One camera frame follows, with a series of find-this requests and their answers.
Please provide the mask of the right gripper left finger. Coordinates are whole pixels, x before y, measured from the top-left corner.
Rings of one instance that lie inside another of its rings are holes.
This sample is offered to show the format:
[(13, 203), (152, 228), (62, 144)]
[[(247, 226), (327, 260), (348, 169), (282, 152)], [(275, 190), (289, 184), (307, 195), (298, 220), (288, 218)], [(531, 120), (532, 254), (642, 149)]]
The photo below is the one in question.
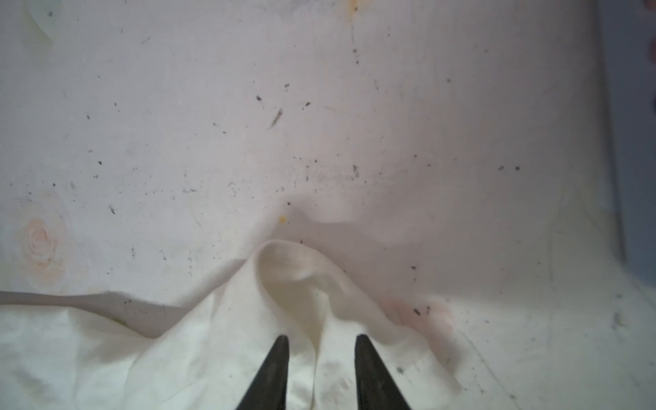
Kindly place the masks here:
[(289, 338), (276, 338), (237, 410), (286, 410)]

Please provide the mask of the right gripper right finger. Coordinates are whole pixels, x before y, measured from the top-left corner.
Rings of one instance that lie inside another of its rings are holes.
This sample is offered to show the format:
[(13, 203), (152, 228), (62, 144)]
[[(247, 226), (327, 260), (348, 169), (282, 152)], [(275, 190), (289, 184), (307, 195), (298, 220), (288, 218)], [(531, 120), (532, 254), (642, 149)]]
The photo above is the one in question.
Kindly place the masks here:
[(355, 381), (359, 410), (410, 410), (371, 339), (355, 341)]

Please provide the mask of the white printed t-shirt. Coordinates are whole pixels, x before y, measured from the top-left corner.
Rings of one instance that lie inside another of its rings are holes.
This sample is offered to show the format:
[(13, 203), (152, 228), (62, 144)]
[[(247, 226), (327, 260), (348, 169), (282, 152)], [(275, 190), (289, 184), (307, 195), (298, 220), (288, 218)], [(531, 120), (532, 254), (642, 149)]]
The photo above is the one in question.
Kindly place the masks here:
[(234, 409), (286, 336), (288, 408), (354, 409), (360, 335), (411, 408), (444, 409), (459, 393), (426, 339), (392, 322), (337, 265), (270, 241), (154, 339), (73, 307), (2, 307), (1, 406)]

